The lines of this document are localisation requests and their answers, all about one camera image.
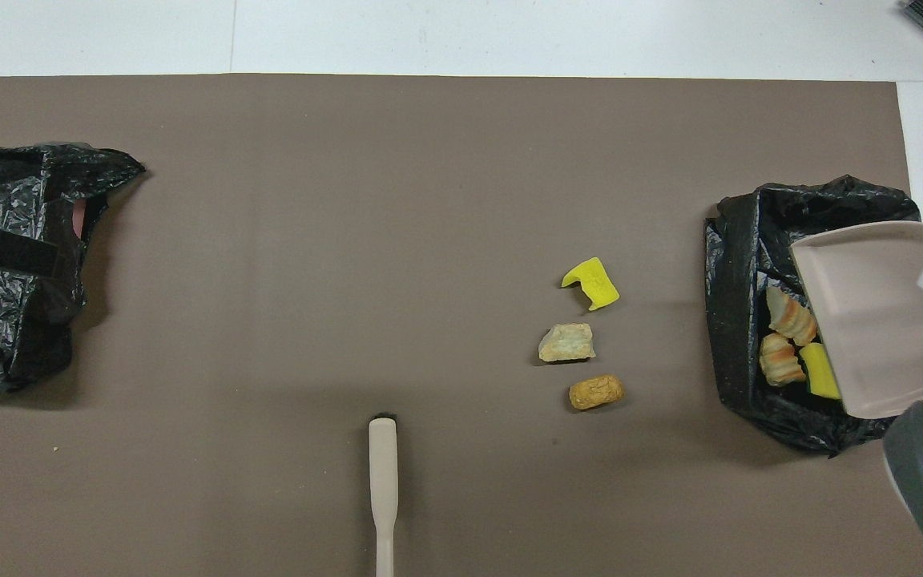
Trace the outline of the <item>beige hand brush black bristles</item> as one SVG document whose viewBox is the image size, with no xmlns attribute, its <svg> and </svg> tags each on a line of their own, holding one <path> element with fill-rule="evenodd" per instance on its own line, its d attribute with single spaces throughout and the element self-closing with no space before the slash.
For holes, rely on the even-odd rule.
<svg viewBox="0 0 923 577">
<path fill-rule="evenodd" d="M 394 530 L 399 507 L 396 416 L 380 413 L 369 423 L 369 493 L 375 529 L 375 577 L 394 577 Z"/>
</svg>

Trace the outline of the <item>pale beige bread chunk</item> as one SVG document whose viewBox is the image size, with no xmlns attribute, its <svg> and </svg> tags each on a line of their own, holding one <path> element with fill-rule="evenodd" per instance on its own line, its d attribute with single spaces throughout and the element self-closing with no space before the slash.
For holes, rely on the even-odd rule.
<svg viewBox="0 0 923 577">
<path fill-rule="evenodd" d="M 538 344 L 538 359 L 546 364 L 595 357 L 594 334 L 589 324 L 556 324 Z"/>
</svg>

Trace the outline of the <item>plain yellow sponge piece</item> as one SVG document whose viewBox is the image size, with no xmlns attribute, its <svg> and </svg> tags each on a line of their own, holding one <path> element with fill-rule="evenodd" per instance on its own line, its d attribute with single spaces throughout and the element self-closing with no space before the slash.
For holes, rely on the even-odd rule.
<svg viewBox="0 0 923 577">
<path fill-rule="evenodd" d="M 620 299 L 619 290 L 599 258 L 583 260 L 562 276 L 562 289 L 578 285 L 587 299 L 587 311 L 594 312 L 611 306 Z"/>
</svg>

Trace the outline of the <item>golden brown bread roll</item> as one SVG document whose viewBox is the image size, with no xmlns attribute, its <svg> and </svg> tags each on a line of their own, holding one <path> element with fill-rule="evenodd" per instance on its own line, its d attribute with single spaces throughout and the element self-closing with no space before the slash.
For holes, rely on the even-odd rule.
<svg viewBox="0 0 923 577">
<path fill-rule="evenodd" d="M 618 376 L 605 373 L 571 385 L 567 395 L 575 410 L 592 410 L 623 399 L 625 386 Z"/>
</svg>

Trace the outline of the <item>pale ridged bread piece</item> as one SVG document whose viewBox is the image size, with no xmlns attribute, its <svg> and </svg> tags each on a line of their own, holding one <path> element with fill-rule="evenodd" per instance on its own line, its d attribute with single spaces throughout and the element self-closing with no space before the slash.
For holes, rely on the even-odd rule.
<svg viewBox="0 0 923 577">
<path fill-rule="evenodd" d="M 806 381 L 806 373 L 794 346 L 780 333 L 769 333 L 763 337 L 758 362 L 765 382 L 774 387 Z"/>
</svg>

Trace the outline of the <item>orange striped croissant piece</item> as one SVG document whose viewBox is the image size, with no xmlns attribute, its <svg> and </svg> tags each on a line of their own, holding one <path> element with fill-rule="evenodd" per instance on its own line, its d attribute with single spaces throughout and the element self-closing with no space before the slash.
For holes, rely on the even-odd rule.
<svg viewBox="0 0 923 577">
<path fill-rule="evenodd" d="M 816 340 L 818 324 L 810 309 L 776 286 L 767 286 L 765 302 L 770 321 L 768 327 L 795 346 L 805 347 Z"/>
</svg>

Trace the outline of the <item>large yellow green sponge piece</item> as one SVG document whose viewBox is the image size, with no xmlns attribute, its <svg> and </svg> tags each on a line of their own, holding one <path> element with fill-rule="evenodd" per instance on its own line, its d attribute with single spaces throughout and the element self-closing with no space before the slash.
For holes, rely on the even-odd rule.
<svg viewBox="0 0 923 577">
<path fill-rule="evenodd" d="M 807 376 L 807 389 L 810 394 L 825 399 L 841 401 L 841 391 L 836 383 L 834 369 L 824 344 L 811 342 L 799 351 Z"/>
</svg>

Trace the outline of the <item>beige plastic dustpan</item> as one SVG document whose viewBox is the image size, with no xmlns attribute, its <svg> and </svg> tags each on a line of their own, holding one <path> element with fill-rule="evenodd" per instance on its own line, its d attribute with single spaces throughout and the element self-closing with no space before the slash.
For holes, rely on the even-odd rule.
<svg viewBox="0 0 923 577">
<path fill-rule="evenodd" d="M 923 223 L 832 230 L 791 253 L 846 412 L 889 418 L 923 401 Z"/>
</svg>

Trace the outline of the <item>brown paper table mat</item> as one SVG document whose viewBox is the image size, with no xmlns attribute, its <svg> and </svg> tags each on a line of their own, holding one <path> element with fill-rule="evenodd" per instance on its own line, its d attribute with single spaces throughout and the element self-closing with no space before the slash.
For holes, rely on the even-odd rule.
<svg viewBox="0 0 923 577">
<path fill-rule="evenodd" d="M 843 175 L 908 190 L 887 82 L 0 78 L 0 147 L 149 174 L 84 268 L 65 373 L 0 397 L 0 577 L 373 573 L 397 416 L 404 577 L 908 577 L 879 443 L 725 409 L 703 224 Z M 618 302 L 562 276 L 599 258 Z M 556 324 L 596 357 L 546 364 Z M 571 385 L 625 397 L 575 410 Z"/>
</svg>

